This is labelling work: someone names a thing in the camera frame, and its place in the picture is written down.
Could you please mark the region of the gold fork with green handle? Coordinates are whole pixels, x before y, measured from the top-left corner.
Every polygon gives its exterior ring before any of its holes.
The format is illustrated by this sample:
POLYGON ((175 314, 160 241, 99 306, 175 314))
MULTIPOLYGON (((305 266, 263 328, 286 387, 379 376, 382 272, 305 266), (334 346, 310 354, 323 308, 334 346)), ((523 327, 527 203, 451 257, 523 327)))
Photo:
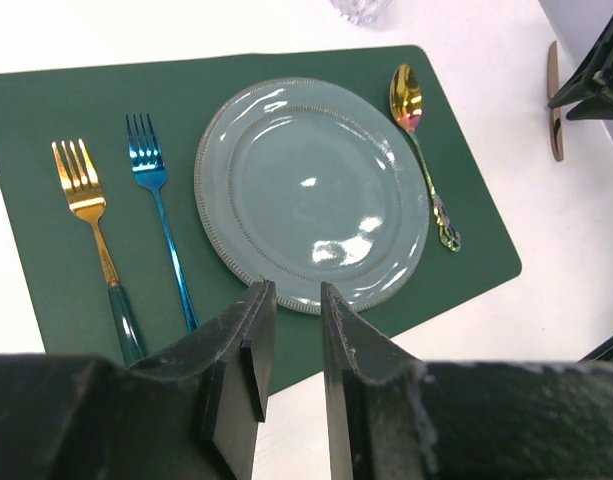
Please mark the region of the gold fork with green handle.
POLYGON ((146 347, 101 231, 107 201, 99 176, 82 139, 53 141, 51 149, 69 210, 92 229, 123 361, 131 366, 146 357, 146 347))

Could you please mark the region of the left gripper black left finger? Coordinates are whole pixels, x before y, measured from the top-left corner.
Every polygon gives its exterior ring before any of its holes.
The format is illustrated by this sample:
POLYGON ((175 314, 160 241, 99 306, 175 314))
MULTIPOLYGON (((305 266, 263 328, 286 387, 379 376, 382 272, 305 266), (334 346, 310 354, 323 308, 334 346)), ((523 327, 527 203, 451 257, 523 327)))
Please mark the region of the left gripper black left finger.
POLYGON ((267 280, 129 368, 0 355, 0 479, 250 478, 276 313, 267 280))

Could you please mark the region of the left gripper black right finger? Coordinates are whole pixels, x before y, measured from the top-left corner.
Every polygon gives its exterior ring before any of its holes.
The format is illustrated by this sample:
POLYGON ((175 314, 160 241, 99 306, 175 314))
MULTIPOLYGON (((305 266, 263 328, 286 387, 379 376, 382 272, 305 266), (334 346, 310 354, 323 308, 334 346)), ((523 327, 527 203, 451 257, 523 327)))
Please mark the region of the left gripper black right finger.
POLYGON ((335 479, 613 479, 613 364, 424 362, 321 286, 335 479))

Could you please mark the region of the blue metal fork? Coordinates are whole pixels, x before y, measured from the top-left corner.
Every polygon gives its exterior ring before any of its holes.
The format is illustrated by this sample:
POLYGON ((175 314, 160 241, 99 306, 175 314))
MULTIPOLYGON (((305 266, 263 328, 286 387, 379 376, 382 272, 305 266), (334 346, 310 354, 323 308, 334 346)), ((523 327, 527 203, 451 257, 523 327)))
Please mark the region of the blue metal fork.
POLYGON ((188 332, 192 332, 198 328, 199 322, 162 198, 161 190, 168 180, 162 150, 148 113, 126 114, 125 125, 132 173, 137 185, 153 197, 176 280, 185 326, 188 332))

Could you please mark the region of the clear drinking glass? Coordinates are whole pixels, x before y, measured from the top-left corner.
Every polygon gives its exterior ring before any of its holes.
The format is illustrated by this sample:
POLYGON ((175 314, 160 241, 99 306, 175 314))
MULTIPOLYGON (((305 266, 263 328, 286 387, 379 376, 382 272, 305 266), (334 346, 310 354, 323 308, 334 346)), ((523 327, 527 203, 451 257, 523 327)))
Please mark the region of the clear drinking glass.
POLYGON ((392 3, 391 0, 330 0, 337 14, 354 25, 377 21, 392 3))

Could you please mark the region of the dark green placemat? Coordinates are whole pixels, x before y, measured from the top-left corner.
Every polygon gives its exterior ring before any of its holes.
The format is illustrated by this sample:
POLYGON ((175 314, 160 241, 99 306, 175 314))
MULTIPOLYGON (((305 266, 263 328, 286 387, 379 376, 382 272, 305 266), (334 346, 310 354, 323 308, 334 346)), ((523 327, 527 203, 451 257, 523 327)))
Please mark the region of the dark green placemat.
MULTIPOLYGON (((240 90, 303 77, 341 86, 384 114, 421 170, 430 221, 423 254, 391 298, 362 310, 399 334, 517 276, 521 261, 426 54, 415 46, 257 54, 0 74, 0 188, 44 347, 122 358, 93 235, 70 211, 51 149, 82 139, 107 200, 101 226, 150 353, 186 334, 152 196, 135 181, 126 114, 148 113, 163 149, 162 196, 198 319, 207 323, 248 283, 211 245, 194 166, 215 113, 240 90)), ((272 387, 322 367, 319 312, 278 303, 272 387)))

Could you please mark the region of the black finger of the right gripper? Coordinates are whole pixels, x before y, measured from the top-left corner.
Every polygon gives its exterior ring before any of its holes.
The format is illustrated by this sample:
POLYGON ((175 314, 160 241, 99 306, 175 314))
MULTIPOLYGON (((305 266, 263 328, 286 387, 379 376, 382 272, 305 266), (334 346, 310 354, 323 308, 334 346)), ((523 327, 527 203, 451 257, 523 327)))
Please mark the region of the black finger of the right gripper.
POLYGON ((549 99, 548 108, 577 103, 568 120, 613 120, 613 14, 570 79, 549 99))

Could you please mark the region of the teal ceramic plate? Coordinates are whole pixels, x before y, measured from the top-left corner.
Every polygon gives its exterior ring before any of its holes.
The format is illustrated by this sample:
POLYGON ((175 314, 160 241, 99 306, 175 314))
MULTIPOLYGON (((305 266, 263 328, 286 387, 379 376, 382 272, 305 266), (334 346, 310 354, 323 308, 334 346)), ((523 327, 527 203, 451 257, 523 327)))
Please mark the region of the teal ceramic plate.
POLYGON ((197 149, 204 231, 243 282, 275 282, 278 303, 317 314, 320 286, 359 311, 385 302, 423 254, 430 206, 414 155, 369 102, 303 77, 227 100, 197 149))

